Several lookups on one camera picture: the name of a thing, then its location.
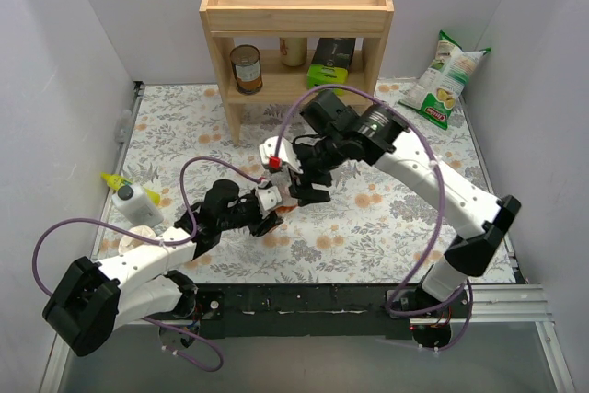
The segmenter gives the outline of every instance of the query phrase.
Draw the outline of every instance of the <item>chip bag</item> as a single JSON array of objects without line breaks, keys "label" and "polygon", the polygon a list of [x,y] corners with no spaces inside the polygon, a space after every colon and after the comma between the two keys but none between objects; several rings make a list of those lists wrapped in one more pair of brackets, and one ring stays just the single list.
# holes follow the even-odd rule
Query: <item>chip bag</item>
[{"label": "chip bag", "polygon": [[440,31],[435,59],[400,103],[448,129],[448,118],[462,89],[482,56],[490,51],[491,48],[463,52],[455,41]]}]

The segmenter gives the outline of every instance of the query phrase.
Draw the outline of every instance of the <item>floral tablecloth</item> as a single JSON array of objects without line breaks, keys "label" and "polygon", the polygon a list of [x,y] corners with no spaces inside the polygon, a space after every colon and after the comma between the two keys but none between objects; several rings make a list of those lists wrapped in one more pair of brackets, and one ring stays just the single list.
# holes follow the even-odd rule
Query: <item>floral tablecloth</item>
[{"label": "floral tablecloth", "polygon": [[[396,103],[409,83],[380,81],[377,96]],[[447,131],[400,105],[396,109],[416,123],[433,150],[475,185],[485,179],[464,114],[455,109]],[[122,175],[161,194],[165,222],[160,233],[179,218],[179,171],[193,156],[215,156],[260,176],[258,145],[277,134],[286,108],[246,106],[241,146],[233,146],[216,85],[151,86],[144,92]],[[310,133],[301,120],[287,136]],[[335,174],[332,202],[284,213],[284,224],[265,237],[245,229],[223,233],[221,243],[180,269],[200,283],[398,283],[420,257],[432,233],[435,210],[389,175],[365,164],[350,162]],[[192,201],[201,199],[216,179],[229,178],[242,189],[251,183],[211,162],[197,162],[186,174]],[[129,223],[115,209],[109,222]],[[439,260],[454,237],[442,229],[429,263]],[[95,258],[117,253],[120,236],[105,232]],[[417,282],[429,266],[415,276]],[[501,247],[480,282],[514,281],[510,261]]]}]

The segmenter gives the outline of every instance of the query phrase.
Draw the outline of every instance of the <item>white bottle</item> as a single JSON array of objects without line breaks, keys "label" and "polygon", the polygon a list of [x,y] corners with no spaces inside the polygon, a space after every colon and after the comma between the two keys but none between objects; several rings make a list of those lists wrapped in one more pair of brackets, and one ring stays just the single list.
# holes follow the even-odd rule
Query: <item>white bottle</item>
[{"label": "white bottle", "polygon": [[133,225],[154,227],[164,221],[157,206],[138,184],[121,186],[112,194],[112,202]]}]

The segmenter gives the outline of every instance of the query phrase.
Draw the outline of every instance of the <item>wooden rack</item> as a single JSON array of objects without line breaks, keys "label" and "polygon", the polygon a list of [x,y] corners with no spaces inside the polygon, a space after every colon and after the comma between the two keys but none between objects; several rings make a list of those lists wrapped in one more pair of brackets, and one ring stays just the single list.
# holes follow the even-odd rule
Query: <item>wooden rack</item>
[{"label": "wooden rack", "polygon": [[[237,92],[229,53],[235,37],[356,37],[356,51],[346,85],[374,93],[393,18],[393,0],[202,0],[201,21],[231,137],[239,143],[243,105],[292,104],[306,91],[306,64],[285,66],[279,50],[260,51],[263,87],[255,95]],[[365,98],[341,96],[349,105],[364,107]]]}]

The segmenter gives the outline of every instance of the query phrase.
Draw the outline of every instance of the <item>black and green box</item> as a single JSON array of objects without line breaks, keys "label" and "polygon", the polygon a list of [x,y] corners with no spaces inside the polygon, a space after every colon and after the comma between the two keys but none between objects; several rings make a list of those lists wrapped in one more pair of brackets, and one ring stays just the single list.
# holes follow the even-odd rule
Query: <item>black and green box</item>
[{"label": "black and green box", "polygon": [[[311,88],[328,83],[346,83],[355,44],[355,38],[319,39],[306,73],[306,86]],[[343,91],[336,89],[335,93],[341,95]]]}]

